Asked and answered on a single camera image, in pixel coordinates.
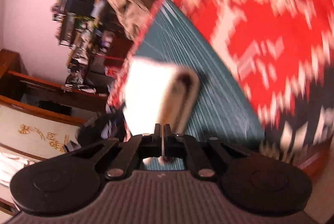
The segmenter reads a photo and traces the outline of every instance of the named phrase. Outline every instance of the gray ridged surface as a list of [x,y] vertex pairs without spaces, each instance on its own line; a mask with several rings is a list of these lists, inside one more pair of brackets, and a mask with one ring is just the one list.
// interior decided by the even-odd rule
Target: gray ridged surface
[[304,212],[262,217],[231,204],[212,182],[189,171],[134,171],[124,181],[108,183],[86,208],[62,217],[20,213],[8,224],[315,224]]

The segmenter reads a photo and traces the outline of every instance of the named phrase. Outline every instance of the white towel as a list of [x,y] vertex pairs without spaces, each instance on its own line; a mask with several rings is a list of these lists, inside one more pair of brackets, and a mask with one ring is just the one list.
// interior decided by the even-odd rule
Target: white towel
[[31,164],[29,159],[0,152],[0,183],[8,187],[14,174]]
[[199,79],[188,67],[134,57],[125,86],[124,117],[132,135],[154,133],[156,123],[182,133],[197,99]]

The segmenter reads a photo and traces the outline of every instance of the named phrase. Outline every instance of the wooden frame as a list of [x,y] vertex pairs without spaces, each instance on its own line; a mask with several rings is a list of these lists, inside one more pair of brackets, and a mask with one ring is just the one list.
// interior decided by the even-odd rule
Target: wooden frame
[[63,114],[58,114],[55,112],[51,112],[48,110],[38,108],[36,106],[22,103],[22,102],[19,102],[14,99],[10,99],[10,98],[7,98],[1,95],[0,95],[0,104],[6,105],[12,109],[16,109],[26,114],[34,115],[34,116],[45,118],[48,120],[53,120],[56,122],[61,122],[64,124],[81,126],[82,124],[86,122],[84,119],[81,119],[78,117],[71,117],[71,116],[66,116]]
[[6,213],[10,216],[14,216],[15,213],[10,211],[10,207],[16,208],[13,203],[5,201],[5,200],[0,198],[0,211],[4,212],[4,213]]
[[303,170],[313,182],[317,181],[328,163],[332,138],[310,147],[306,155],[293,161],[293,165]]
[[25,94],[92,112],[105,112],[106,110],[107,95],[91,94],[79,89],[71,89],[14,71],[8,71],[7,76]]
[[[81,119],[81,118],[70,117],[70,116],[58,114],[58,113],[55,113],[55,112],[51,112],[51,111],[48,111],[48,110],[44,110],[44,109],[41,109],[41,108],[38,108],[38,107],[35,107],[35,106],[31,106],[29,104],[25,104],[25,103],[15,101],[13,99],[10,99],[10,98],[7,98],[7,97],[1,96],[1,95],[0,95],[0,104],[8,106],[9,108],[18,110],[18,111],[26,113],[26,114],[34,115],[34,116],[45,118],[45,119],[48,119],[48,120],[53,120],[53,121],[56,121],[56,122],[61,122],[61,123],[68,124],[68,125],[80,126],[80,125],[82,125],[86,122],[84,119]],[[12,152],[16,152],[16,153],[19,153],[23,156],[30,157],[30,158],[33,158],[33,159],[36,159],[36,160],[39,160],[39,161],[46,160],[46,158],[39,157],[37,155],[33,155],[33,154],[30,154],[30,153],[26,153],[26,152],[17,150],[15,148],[9,147],[9,146],[7,146],[5,144],[2,144],[2,143],[0,143],[0,147],[3,147],[3,148],[8,149]]]

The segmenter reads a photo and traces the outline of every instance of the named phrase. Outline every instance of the red blanket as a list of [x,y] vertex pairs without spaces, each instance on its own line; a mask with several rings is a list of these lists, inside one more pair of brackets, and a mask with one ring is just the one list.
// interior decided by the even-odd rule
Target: red blanket
[[[136,38],[109,104],[119,106],[128,63],[162,1],[153,5],[151,18]],[[324,85],[324,71],[333,59],[334,0],[172,1],[221,57],[268,129],[284,127],[282,140],[284,131],[290,138],[305,127],[298,144],[302,146],[308,119],[291,122],[287,117],[295,117],[296,101],[309,103],[311,84]],[[323,112],[319,110],[311,143],[324,137],[324,126],[333,123],[334,117],[329,121],[325,112],[328,108],[322,104]]]

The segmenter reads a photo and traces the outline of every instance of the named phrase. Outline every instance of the gold calligraphy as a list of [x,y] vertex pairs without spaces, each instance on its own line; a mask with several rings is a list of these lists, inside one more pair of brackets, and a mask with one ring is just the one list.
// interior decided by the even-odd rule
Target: gold calligraphy
[[20,129],[19,129],[19,133],[22,133],[22,134],[28,134],[28,133],[30,133],[30,131],[32,131],[32,129],[31,129],[31,127],[30,126],[26,126],[26,125],[24,125],[24,124],[22,124],[21,126],[20,126]]
[[51,133],[51,132],[47,133],[46,139],[51,140],[51,142],[49,142],[49,145],[51,147],[53,147],[54,149],[59,150],[60,152],[65,152],[63,146],[67,145],[68,139],[69,139],[70,136],[69,135],[65,135],[64,143],[60,143],[58,140],[56,140],[56,135],[57,134]]
[[[27,125],[22,124],[20,126],[20,129],[18,130],[18,132],[21,133],[21,134],[29,134],[31,132],[37,132],[39,134],[41,140],[45,140],[44,134],[39,129],[37,129],[36,127],[31,127],[31,126],[27,126]],[[58,140],[56,140],[56,137],[57,137],[56,133],[48,132],[47,136],[46,136],[46,139],[51,141],[51,142],[49,142],[49,145],[51,147],[53,147],[56,150],[59,150],[60,152],[65,152],[63,146],[68,144],[70,136],[68,134],[66,134],[63,143],[60,143]]]
[[45,140],[45,137],[44,137],[43,133],[39,129],[37,129],[36,127],[26,126],[26,125],[22,124],[20,126],[20,129],[19,129],[18,132],[21,133],[21,134],[28,134],[28,133],[31,133],[31,132],[37,132],[39,134],[41,140]]

